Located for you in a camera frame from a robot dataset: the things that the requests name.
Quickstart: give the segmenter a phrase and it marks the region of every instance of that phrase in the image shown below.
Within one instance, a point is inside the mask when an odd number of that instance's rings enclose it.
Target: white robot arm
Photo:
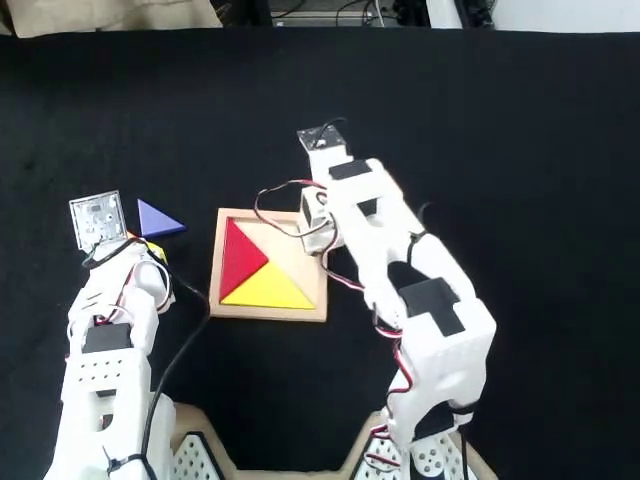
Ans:
[[[169,274],[145,242],[126,239],[117,192],[71,202],[71,212],[78,246],[90,255],[89,279],[69,310],[63,410],[45,480],[168,479],[168,397],[155,407],[145,459],[136,456],[152,399],[147,355],[158,314],[174,302]]]
[[[367,306],[398,339],[399,370],[389,387],[387,424],[378,429],[408,452],[414,441],[441,433],[424,427],[432,409],[447,404],[449,430],[471,420],[485,383],[496,324],[467,275],[442,242],[426,233],[380,161],[358,161],[333,125],[298,132],[317,187],[302,191],[300,231],[309,254],[345,245],[358,267]],[[406,262],[426,280],[396,290],[391,262]]]

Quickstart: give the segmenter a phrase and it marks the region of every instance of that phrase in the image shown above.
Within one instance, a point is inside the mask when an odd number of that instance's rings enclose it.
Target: red puzzle piece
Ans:
[[[220,301],[268,261],[267,256],[240,230],[233,219],[227,218],[222,254]]]

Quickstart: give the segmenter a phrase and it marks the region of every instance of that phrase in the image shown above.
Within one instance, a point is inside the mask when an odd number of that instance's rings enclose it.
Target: yellow triangle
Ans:
[[[298,308],[315,307],[275,263],[268,262],[220,302],[224,305],[251,307]]]

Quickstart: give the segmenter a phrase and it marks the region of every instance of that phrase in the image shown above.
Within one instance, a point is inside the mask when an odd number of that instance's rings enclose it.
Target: black tablecloth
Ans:
[[[68,200],[120,189],[206,290],[216,210],[309,175],[295,131],[336,115],[459,259],[498,324],[470,438],[504,478],[624,476],[637,426],[637,35],[229,30],[0,39],[3,476],[49,464],[66,312],[86,279]],[[270,206],[296,209],[297,193]],[[338,254],[333,265],[353,274]],[[161,318],[157,374],[193,327]],[[326,325],[215,320],[167,392],[241,468],[337,468],[394,372],[359,295]]]

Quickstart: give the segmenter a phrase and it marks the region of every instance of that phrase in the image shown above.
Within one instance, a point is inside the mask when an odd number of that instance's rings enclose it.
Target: mounting plate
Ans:
[[[393,461],[399,461],[400,454],[391,440],[371,438],[363,451],[383,456]],[[411,446],[412,479],[442,479],[463,480],[462,454],[448,434],[432,435],[415,442]],[[362,458],[356,466],[352,480],[399,480],[400,472],[386,464],[368,459],[367,464]],[[476,475],[467,466],[469,480],[477,480]]]
[[[173,456],[173,480],[224,480],[201,432],[189,432]]]
[[[78,249],[89,253],[98,243],[126,240],[127,228],[117,190],[69,202]]]

